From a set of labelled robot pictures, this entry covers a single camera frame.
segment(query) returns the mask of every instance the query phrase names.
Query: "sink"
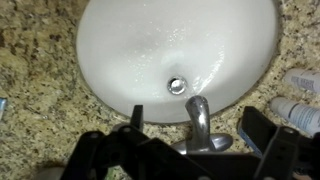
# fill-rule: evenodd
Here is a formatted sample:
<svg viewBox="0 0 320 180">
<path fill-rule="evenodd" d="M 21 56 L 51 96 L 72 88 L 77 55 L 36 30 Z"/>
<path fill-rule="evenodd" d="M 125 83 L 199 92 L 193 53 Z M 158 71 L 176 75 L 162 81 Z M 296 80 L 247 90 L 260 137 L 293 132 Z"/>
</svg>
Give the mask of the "sink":
<svg viewBox="0 0 320 180">
<path fill-rule="evenodd" d="M 154 123 L 189 120 L 184 104 L 206 97 L 215 113 L 261 77 L 277 41 L 273 1 L 91 0 L 77 55 L 96 96 Z"/>
</svg>

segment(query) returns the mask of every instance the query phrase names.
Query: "black object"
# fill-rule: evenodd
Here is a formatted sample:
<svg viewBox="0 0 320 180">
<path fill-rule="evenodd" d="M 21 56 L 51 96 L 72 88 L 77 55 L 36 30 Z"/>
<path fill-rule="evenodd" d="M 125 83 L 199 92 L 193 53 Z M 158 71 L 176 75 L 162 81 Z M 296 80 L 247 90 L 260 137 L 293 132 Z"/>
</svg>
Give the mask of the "black object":
<svg viewBox="0 0 320 180">
<path fill-rule="evenodd" d="M 247 116 L 242 121 L 254 118 L 259 122 L 261 113 L 248 115 L 257 112 L 246 108 Z M 293 179 L 292 172 L 297 169 L 313 178 L 320 177 L 318 134 L 309 139 L 289 127 L 276 128 L 272 133 L 269 126 L 260 125 L 261 132 L 268 132 L 271 138 L 250 138 L 259 142 L 257 145 L 264 152 L 262 159 L 241 153 L 181 155 L 161 140 L 149 139 L 142 133 L 142 113 L 142 106 L 135 106 L 130 124 L 118 125 L 107 136 L 99 131 L 84 133 L 61 180 L 102 180 L 108 168 L 116 165 L 137 180 L 285 180 Z"/>
</svg>

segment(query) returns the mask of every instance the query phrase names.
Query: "chrome faucet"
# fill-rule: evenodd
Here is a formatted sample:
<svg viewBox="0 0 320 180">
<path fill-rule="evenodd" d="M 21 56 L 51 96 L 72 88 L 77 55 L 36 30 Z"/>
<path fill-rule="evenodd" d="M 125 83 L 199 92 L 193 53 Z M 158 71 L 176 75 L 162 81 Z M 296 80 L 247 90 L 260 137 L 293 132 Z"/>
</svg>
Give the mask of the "chrome faucet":
<svg viewBox="0 0 320 180">
<path fill-rule="evenodd" d="M 216 148 L 210 139 L 210 114 L 206 98 L 191 97 L 185 105 L 192 123 L 192 139 L 187 140 L 187 153 L 209 152 Z"/>
<path fill-rule="evenodd" d="M 192 123 L 192 138 L 173 144 L 181 154 L 221 152 L 228 149 L 233 138 L 229 134 L 210 135 L 210 113 L 208 101 L 202 96 L 191 97 L 185 105 Z"/>
</svg>

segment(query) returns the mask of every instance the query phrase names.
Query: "speckled granite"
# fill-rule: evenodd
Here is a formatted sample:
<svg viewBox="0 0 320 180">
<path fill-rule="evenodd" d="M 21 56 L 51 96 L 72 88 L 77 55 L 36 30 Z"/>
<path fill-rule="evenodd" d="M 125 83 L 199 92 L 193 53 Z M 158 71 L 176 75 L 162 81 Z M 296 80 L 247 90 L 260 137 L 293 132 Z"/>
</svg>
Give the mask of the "speckled granite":
<svg viewBox="0 0 320 180">
<path fill-rule="evenodd" d="M 319 0 L 282 0 L 279 51 L 267 73 L 236 104 L 212 117 L 212 132 L 228 132 L 230 151 L 250 149 L 236 133 L 244 106 L 253 105 L 278 124 L 268 108 L 285 96 L 318 106 L 320 96 L 281 81 L 292 67 L 320 70 Z M 9 104 L 0 122 L 0 179 L 31 179 L 45 166 L 63 165 L 79 136 L 109 133 L 126 122 L 101 104 L 80 78 L 75 57 L 76 25 L 87 0 L 2 0 L 0 2 L 0 96 Z M 185 139 L 188 123 L 145 125 L 144 132 L 167 143 Z M 124 176 L 115 171 L 116 179 Z"/>
</svg>

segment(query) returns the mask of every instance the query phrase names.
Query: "faucet spout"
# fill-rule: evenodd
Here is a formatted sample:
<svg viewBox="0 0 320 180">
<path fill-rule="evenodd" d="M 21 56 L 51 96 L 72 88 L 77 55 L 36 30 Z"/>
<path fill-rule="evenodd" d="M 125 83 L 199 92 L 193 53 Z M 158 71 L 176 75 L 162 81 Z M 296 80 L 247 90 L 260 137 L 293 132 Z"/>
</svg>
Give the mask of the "faucet spout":
<svg viewBox="0 0 320 180">
<path fill-rule="evenodd" d="M 216 148 L 210 139 L 210 114 L 206 98 L 191 97 L 185 105 L 192 123 L 192 139 L 186 142 L 187 153 L 212 152 Z"/>
</svg>

